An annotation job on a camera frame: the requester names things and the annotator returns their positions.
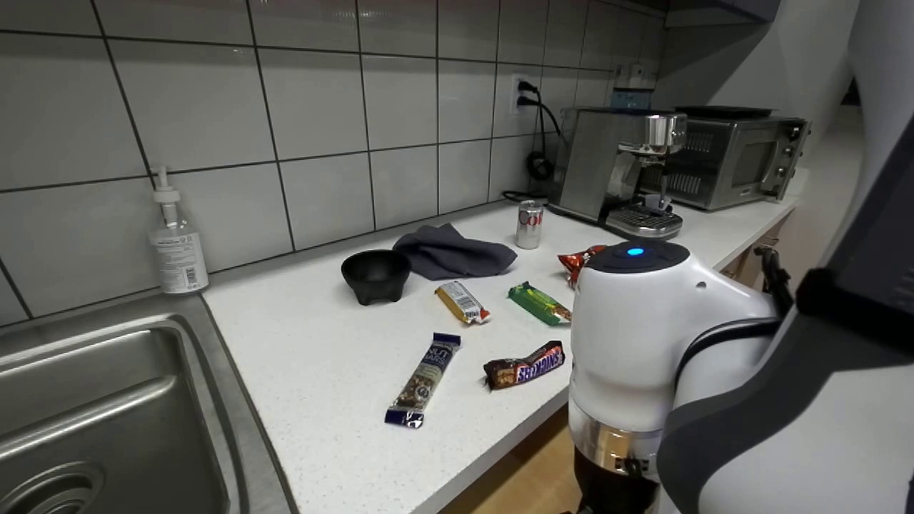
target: green candy bar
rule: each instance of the green candy bar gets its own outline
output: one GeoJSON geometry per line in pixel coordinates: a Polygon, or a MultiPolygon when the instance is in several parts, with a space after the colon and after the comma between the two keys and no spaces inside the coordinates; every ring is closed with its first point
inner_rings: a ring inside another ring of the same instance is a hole
{"type": "Polygon", "coordinates": [[[509,288],[509,298],[546,326],[571,326],[571,313],[530,283],[509,288]]]}

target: microwave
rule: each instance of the microwave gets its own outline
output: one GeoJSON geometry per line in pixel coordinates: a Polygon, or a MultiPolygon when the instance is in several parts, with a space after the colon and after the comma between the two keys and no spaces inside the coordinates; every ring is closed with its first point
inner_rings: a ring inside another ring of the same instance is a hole
{"type": "MultiPolygon", "coordinates": [[[[664,196],[703,211],[778,200],[804,134],[808,124],[798,118],[687,118],[681,153],[664,160],[664,196]]],[[[638,190],[657,193],[658,183],[658,173],[646,173],[638,190]]]]}

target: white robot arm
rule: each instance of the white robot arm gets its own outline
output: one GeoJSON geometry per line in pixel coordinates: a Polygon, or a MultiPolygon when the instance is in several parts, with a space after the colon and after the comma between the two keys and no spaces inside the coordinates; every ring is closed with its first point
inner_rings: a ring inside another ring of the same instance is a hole
{"type": "Polygon", "coordinates": [[[581,271],[567,410],[589,511],[914,514],[911,23],[911,0],[860,3],[860,196],[773,337],[678,370],[696,333],[770,306],[710,294],[693,306],[700,281],[714,298],[740,288],[687,257],[641,270],[646,288],[610,266],[581,271]]]}

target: counter backsplash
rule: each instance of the counter backsplash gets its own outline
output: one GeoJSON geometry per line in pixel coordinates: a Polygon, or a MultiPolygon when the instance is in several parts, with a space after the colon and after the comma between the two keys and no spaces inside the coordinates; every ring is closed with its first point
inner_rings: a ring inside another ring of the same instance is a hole
{"type": "Polygon", "coordinates": [[[224,271],[521,190],[516,81],[609,106],[658,49],[610,0],[4,0],[0,326],[156,288],[156,167],[224,271]]]}

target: can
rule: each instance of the can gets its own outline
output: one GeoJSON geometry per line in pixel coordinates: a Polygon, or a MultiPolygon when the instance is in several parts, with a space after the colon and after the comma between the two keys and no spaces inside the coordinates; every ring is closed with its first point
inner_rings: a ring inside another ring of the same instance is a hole
{"type": "Polygon", "coordinates": [[[543,200],[521,200],[516,207],[516,238],[513,238],[513,243],[520,248],[536,248],[539,247],[539,240],[543,240],[543,214],[546,214],[543,200]]]}

